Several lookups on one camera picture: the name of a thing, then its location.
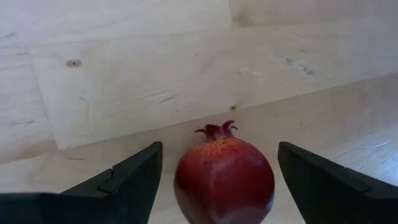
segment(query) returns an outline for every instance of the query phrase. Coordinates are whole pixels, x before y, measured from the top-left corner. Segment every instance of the wooden floor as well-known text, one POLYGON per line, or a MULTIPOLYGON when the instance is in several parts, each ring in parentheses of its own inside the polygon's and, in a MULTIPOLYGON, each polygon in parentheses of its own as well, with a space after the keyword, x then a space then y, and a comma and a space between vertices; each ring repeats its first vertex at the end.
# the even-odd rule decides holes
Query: wooden floor
POLYGON ((397 24, 396 0, 2 0, 0 191, 61 192, 162 141, 150 222, 187 223, 174 168, 227 119, 275 170, 265 223, 303 223, 279 141, 398 185, 397 24))

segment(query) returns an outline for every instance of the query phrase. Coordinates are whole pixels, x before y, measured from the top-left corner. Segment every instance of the pomegranate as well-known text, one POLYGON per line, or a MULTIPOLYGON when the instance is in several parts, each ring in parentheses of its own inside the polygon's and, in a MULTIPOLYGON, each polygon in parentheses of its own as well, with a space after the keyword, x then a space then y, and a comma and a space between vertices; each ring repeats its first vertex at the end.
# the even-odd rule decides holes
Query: pomegranate
POLYGON ((259 224, 271 210, 272 169, 258 149, 232 135, 233 123, 196 130, 207 142, 178 163, 174 192, 191 224, 259 224))

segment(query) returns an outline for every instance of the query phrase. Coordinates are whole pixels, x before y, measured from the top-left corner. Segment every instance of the wood grain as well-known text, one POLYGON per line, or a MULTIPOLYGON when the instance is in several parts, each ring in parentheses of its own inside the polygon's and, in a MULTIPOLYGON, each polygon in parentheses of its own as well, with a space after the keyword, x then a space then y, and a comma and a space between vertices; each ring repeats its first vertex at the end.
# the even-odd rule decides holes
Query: wood grain
POLYGON ((0 46, 231 27, 228 0, 3 0, 0 46))
POLYGON ((0 163, 57 150, 26 49, 0 49, 0 163))
POLYGON ((368 17, 30 52, 66 149, 398 71, 396 22, 368 17))
POLYGON ((148 146, 164 143, 164 173, 149 223, 187 224, 173 193, 181 155, 205 137, 193 130, 235 119, 235 135, 257 146, 275 172, 275 205, 264 223, 303 223, 277 163, 279 141, 398 185, 398 73, 252 108, 58 151, 0 166, 0 192, 61 192, 148 146))
POLYGON ((395 0, 231 0, 235 28, 344 21, 397 9, 395 0))

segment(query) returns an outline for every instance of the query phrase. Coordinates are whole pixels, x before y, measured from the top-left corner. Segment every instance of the pomegranate calyx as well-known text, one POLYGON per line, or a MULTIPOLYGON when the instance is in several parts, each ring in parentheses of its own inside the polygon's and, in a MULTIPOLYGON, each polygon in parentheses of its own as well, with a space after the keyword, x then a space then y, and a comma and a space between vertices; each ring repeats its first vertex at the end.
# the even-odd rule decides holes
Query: pomegranate calyx
POLYGON ((223 125, 207 124, 204 129, 197 129, 195 133, 202 132, 206 134, 207 141, 216 141, 220 139, 233 138, 232 129, 238 130, 233 124, 234 120, 224 122, 223 125))

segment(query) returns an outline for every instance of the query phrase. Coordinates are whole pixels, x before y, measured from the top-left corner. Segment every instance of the wooden surface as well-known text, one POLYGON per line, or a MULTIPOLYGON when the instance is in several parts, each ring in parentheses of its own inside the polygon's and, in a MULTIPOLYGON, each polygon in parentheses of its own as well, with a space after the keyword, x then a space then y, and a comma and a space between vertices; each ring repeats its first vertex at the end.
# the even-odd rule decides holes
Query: wooden surface
POLYGON ((0 49, 0 163, 56 150, 26 49, 0 49))
MULTIPOLYGON (((395 0, 3 0, 0 52, 19 47, 33 67, 3 77, 17 90, 11 80, 29 69, 50 122, 44 148, 68 149, 397 72, 397 10, 395 0)), ((3 141, 4 157, 40 154, 5 138, 23 146, 3 141)))
POLYGON ((180 156, 203 142, 207 123, 235 119, 235 135, 257 146, 275 172, 274 209, 264 223, 303 223, 277 163, 290 141, 339 164, 398 185, 398 73, 97 142, 0 166, 0 191, 61 192, 122 161, 153 141, 164 143, 164 173, 150 223, 187 224, 172 192, 180 156))

